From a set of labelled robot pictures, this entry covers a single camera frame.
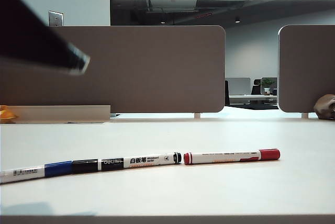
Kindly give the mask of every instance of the desk surface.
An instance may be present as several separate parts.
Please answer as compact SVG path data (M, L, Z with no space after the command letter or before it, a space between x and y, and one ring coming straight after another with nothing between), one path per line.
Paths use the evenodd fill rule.
M229 98L264 98L264 99L277 99L276 95L262 95L262 94L257 94L257 95L229 95Z
M1 169L178 151L279 148L278 161L169 165L1 185L2 215L326 216L335 220L334 121L280 110L121 115L104 124L1 125Z

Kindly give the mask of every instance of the blue marker cap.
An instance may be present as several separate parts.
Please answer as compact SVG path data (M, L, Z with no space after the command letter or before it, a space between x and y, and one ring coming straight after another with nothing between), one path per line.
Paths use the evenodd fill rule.
M64 161L44 165L45 177L66 175L72 173L72 161Z

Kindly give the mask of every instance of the gray partition panel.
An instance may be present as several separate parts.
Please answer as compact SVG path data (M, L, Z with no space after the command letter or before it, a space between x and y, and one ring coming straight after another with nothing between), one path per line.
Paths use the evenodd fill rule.
M288 25L279 33L278 104L286 112L313 112L335 94L335 26Z
M111 105L118 113L224 106L225 31L219 26L53 29L91 56L86 73L2 67L0 104Z
M229 95L245 95L251 93L249 77L228 77L226 81L228 81Z

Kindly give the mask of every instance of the black object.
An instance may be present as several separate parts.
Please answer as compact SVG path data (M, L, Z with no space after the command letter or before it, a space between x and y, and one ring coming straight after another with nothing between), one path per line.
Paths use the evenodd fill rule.
M72 173L93 173L98 171L98 159L72 161Z
M90 58L45 26L21 0L0 0L0 57L84 73Z
M246 105L228 105L230 107L250 109L250 110L274 110L278 109L276 105L267 104L246 104Z
M225 81L225 105L230 105L228 81Z
M124 168L124 158L101 160L102 171L121 170L123 168Z
M175 152L173 155L174 163L178 164L182 160L182 155L179 152Z
M260 79L255 79L253 81L253 86L251 90L251 95L259 95L261 94L261 80Z

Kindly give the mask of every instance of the ceiling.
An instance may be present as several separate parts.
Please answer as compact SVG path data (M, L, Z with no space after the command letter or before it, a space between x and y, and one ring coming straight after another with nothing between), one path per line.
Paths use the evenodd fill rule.
M331 0L110 0L112 25L213 25L225 28L335 8Z

